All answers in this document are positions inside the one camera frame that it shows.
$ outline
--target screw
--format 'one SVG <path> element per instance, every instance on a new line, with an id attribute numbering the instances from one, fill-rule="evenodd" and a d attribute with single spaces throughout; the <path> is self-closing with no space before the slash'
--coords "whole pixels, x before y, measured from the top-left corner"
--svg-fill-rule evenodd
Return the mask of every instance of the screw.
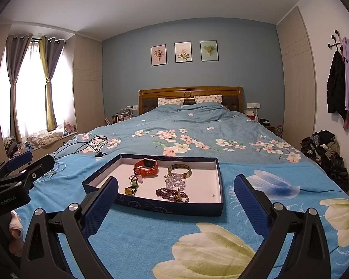
<path id="1" fill-rule="evenodd" d="M 317 215 L 317 210 L 314 209 L 314 208 L 310 208 L 310 209 L 309 209 L 309 214 L 315 216 L 315 215 Z"/>
<path id="2" fill-rule="evenodd" d="M 35 215 L 36 216 L 39 216 L 41 214 L 43 214 L 43 209 L 42 208 L 38 208 L 38 209 L 35 210 Z"/>
<path id="3" fill-rule="evenodd" d="M 75 210 L 77 210 L 77 208 L 79 208 L 79 204 L 77 204 L 77 203 L 72 203 L 68 206 L 68 209 L 70 211 L 75 211 Z"/>
<path id="4" fill-rule="evenodd" d="M 279 203 L 279 202 L 276 202 L 276 203 L 273 205 L 273 207 L 274 207 L 276 210 L 278 210 L 278 211 L 283 210 L 283 205 L 282 205 L 281 203 Z"/>

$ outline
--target small fan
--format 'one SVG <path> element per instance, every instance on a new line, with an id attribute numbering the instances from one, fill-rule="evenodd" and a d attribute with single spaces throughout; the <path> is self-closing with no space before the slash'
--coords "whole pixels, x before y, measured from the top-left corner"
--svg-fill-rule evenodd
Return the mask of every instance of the small fan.
<path id="1" fill-rule="evenodd" d="M 70 123 L 65 123 L 65 132 L 66 133 L 74 132 L 74 126 L 71 125 Z"/>

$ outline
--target gray curtain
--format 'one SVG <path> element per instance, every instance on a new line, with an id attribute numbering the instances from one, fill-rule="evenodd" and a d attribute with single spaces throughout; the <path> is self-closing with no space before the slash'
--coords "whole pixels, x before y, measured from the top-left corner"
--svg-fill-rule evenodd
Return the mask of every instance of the gray curtain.
<path id="1" fill-rule="evenodd" d="M 39 42 L 40 59 L 43 64 L 45 74 L 45 111 L 47 116 L 47 130 L 52 131 L 57 128 L 54 115 L 52 99 L 52 77 L 57 66 L 60 53 L 65 45 L 65 40 L 49 39 L 45 36 Z"/>
<path id="2" fill-rule="evenodd" d="M 10 82 L 10 136 L 15 136 L 17 143 L 22 140 L 19 132 L 16 108 L 16 83 L 27 48 L 30 45 L 32 34 L 21 37 L 9 35 L 5 44 L 7 69 Z"/>

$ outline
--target tray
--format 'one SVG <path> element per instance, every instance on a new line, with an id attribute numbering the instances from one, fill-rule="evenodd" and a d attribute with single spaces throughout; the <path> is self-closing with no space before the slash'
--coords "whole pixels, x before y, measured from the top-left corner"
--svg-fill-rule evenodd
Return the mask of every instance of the tray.
<path id="1" fill-rule="evenodd" d="M 124 189 L 130 186 L 129 176 L 133 175 L 134 164 L 143 159 L 155 159 L 159 172 L 156 176 L 144 177 L 139 184 L 135 196 L 124 194 Z M 192 175 L 185 179 L 184 192 L 189 197 L 188 203 L 170 202 L 156 196 L 156 190 L 164 188 L 164 175 L 170 165 L 187 164 L 192 169 Z M 176 169 L 177 173 L 187 170 Z M 86 194 L 99 189 L 104 181 L 113 176 L 119 184 L 116 204 L 136 209 L 149 210 L 160 213 L 170 213 L 192 216 L 220 216 L 224 207 L 222 194 L 222 180 L 217 158 L 213 157 L 166 157 L 134 154 L 119 154 L 102 168 L 83 181 Z"/>

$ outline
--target blue wall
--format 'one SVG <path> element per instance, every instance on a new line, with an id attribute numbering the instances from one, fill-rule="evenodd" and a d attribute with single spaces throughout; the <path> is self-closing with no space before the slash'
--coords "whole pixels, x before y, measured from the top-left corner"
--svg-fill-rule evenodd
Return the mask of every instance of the blue wall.
<path id="1" fill-rule="evenodd" d="M 217 40 L 219 62 L 202 62 L 199 41 Z M 175 63 L 176 42 L 192 42 L 193 62 Z M 151 66 L 151 46 L 167 45 L 167 65 Z M 284 80 L 275 25 L 232 18 L 199 18 L 132 30 L 103 41 L 105 116 L 138 104 L 141 89 L 242 86 L 243 108 L 283 124 Z"/>

